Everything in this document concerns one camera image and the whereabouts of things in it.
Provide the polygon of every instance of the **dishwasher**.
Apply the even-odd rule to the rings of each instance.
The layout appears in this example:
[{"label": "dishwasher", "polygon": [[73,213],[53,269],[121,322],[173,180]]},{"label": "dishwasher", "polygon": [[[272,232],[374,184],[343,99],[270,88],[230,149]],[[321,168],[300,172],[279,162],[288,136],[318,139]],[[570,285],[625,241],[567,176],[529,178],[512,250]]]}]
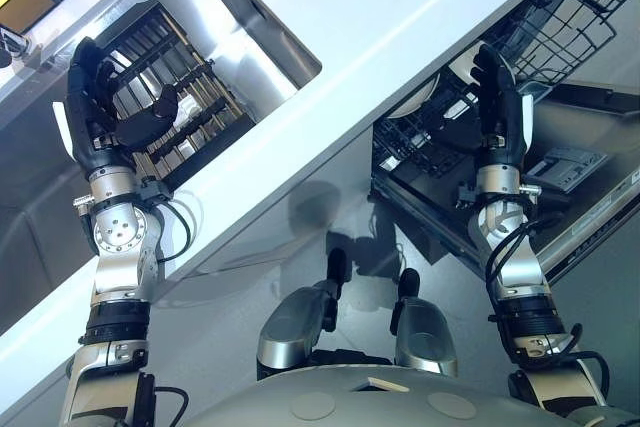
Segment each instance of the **dishwasher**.
[{"label": "dishwasher", "polygon": [[482,43],[534,101],[523,178],[542,186],[540,212],[565,214],[532,239],[547,278],[559,279],[640,209],[640,97],[562,84],[616,36],[610,16],[626,1],[524,0],[375,122],[372,197],[429,262],[448,251],[483,275],[467,234],[481,140],[469,71]]}]

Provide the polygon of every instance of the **silver metal joint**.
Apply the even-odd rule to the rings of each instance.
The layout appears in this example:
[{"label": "silver metal joint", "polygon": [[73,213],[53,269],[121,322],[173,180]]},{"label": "silver metal joint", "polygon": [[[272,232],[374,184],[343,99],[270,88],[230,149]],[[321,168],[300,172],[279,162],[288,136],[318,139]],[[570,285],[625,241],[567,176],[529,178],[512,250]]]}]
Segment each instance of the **silver metal joint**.
[{"label": "silver metal joint", "polygon": [[89,176],[91,193],[95,202],[136,191],[136,177],[127,167],[103,167]]},{"label": "silver metal joint", "polygon": [[93,207],[93,204],[95,204],[95,199],[91,194],[73,199],[73,206],[78,209],[79,216],[87,215],[91,207]]},{"label": "silver metal joint", "polygon": [[542,187],[539,185],[522,184],[520,185],[520,193],[537,197],[542,193]]},{"label": "silver metal joint", "polygon": [[478,194],[519,194],[520,172],[511,165],[494,164],[478,169],[476,175]]}]

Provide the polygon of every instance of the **circular plate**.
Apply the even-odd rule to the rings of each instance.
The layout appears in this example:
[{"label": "circular plate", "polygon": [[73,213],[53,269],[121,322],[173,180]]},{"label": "circular plate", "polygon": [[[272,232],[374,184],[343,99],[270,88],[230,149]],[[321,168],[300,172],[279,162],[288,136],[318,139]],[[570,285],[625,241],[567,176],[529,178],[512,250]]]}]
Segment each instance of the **circular plate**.
[{"label": "circular plate", "polygon": [[415,94],[409,97],[400,107],[391,112],[387,118],[389,119],[398,119],[400,117],[404,117],[405,115],[409,115],[412,112],[415,112],[420,108],[422,103],[431,97],[433,91],[438,85],[438,81],[440,80],[440,74],[435,76],[429,82],[427,82],[420,90],[418,90]]}]

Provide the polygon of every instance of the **wire rack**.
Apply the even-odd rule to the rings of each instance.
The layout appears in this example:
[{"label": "wire rack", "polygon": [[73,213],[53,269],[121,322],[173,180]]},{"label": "wire rack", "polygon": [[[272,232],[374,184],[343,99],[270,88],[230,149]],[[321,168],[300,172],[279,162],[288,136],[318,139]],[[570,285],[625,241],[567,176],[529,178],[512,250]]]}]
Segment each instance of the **wire rack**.
[{"label": "wire rack", "polygon": [[[520,92],[538,101],[615,37],[608,18],[625,1],[524,0],[479,40],[499,50]],[[436,76],[438,85],[419,110],[376,122],[375,165],[392,170],[408,160],[430,176],[441,177],[465,158],[464,152],[439,144],[431,134],[474,108],[476,98],[449,67],[425,84]]]},{"label": "wire rack", "polygon": [[253,121],[157,4],[104,47],[120,89],[114,105],[122,119],[151,105],[162,86],[178,92],[178,117],[162,138],[134,154],[141,175],[175,188],[228,147]]}]

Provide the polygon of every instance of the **black band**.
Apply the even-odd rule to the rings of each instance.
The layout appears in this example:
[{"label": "black band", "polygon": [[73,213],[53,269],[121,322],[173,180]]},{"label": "black band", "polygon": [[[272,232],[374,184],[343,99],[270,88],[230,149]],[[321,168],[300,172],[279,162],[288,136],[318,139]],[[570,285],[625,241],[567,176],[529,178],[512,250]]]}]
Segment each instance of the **black band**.
[{"label": "black band", "polygon": [[91,308],[87,330],[80,338],[84,345],[114,340],[145,340],[149,326],[148,302],[123,300],[102,302]]},{"label": "black band", "polygon": [[139,204],[140,196],[135,192],[129,192],[127,194],[116,195],[115,197],[111,197],[109,199],[105,199],[97,204],[94,204],[91,207],[91,215],[96,215],[103,210],[108,209],[109,207],[113,207],[117,204]]},{"label": "black band", "polygon": [[506,322],[513,337],[565,333],[551,297],[540,295],[498,303],[499,320]]}]

